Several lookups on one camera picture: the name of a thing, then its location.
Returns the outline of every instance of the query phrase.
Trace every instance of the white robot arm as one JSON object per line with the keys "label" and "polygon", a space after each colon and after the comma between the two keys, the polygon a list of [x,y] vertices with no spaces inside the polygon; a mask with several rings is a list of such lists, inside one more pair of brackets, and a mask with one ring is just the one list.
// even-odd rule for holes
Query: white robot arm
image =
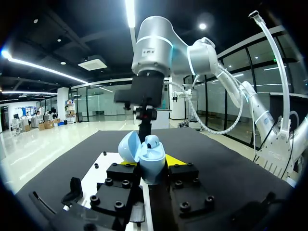
{"label": "white robot arm", "polygon": [[172,24],[160,16],[152,16],[143,21],[136,42],[132,71],[138,74],[149,70],[157,71],[165,77],[214,74],[236,107],[241,109],[244,97],[244,101],[251,106],[261,139],[265,141],[257,154],[274,164],[276,168],[280,168],[280,172],[286,167],[287,171],[291,172],[295,161],[308,146],[308,115],[294,131],[293,136],[281,135],[250,83],[237,83],[237,80],[218,63],[215,45],[211,40],[202,38],[188,46],[174,32]]}

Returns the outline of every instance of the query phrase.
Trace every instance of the white floor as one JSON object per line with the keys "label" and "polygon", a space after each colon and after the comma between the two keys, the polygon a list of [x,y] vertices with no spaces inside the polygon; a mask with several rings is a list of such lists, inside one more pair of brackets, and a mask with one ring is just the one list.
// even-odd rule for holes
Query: white floor
{"label": "white floor", "polygon": [[[170,120],[170,128],[178,126]],[[17,193],[29,180],[56,158],[91,136],[98,130],[138,130],[133,121],[75,123],[39,131],[37,128],[14,137],[10,131],[0,134],[0,167],[4,184]],[[254,151],[225,136],[211,135],[228,148],[252,160]]]}

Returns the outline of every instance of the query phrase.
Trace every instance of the black workbench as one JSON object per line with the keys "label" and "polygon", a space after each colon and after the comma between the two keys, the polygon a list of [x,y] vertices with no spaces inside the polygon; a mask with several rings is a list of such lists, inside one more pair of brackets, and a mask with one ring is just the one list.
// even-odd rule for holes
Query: black workbench
{"label": "black workbench", "polygon": [[[98,131],[30,180],[17,197],[34,220],[41,226],[47,224],[30,201],[30,192],[36,191],[47,204],[60,211],[63,208],[61,198],[70,191],[70,179],[82,179],[101,152],[118,152],[118,144],[127,133]],[[234,211],[252,200],[260,201],[270,191],[276,193],[277,198],[286,198],[291,190],[285,181],[191,128],[158,129],[152,134],[159,137],[167,154],[195,164],[200,182],[215,197],[217,214]]]}

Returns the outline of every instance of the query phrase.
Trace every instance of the ceiling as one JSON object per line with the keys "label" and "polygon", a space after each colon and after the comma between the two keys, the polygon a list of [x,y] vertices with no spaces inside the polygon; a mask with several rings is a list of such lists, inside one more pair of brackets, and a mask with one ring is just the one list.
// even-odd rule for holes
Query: ceiling
{"label": "ceiling", "polygon": [[[126,18],[125,0],[50,0],[12,3],[5,12],[11,27],[2,31],[2,49],[13,58],[32,62],[80,78],[86,82],[132,77],[133,49]],[[259,10],[268,27],[276,26],[260,0],[135,0],[138,36],[142,21],[153,15],[166,17],[189,45],[210,38],[217,53],[260,32],[248,18]],[[200,23],[206,30],[198,28]],[[107,68],[88,71],[85,58],[99,55]],[[2,90],[57,92],[57,88],[80,84],[53,73],[0,58]],[[0,100],[17,95],[0,94]]]}

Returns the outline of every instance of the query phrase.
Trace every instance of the air vent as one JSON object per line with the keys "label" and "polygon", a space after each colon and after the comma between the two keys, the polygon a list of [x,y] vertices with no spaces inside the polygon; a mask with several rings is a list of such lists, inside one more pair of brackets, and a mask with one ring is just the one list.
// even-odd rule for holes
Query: air vent
{"label": "air vent", "polygon": [[99,59],[93,59],[84,63],[78,64],[78,66],[81,66],[82,68],[85,68],[88,71],[93,71],[97,69],[103,69],[107,66]]}

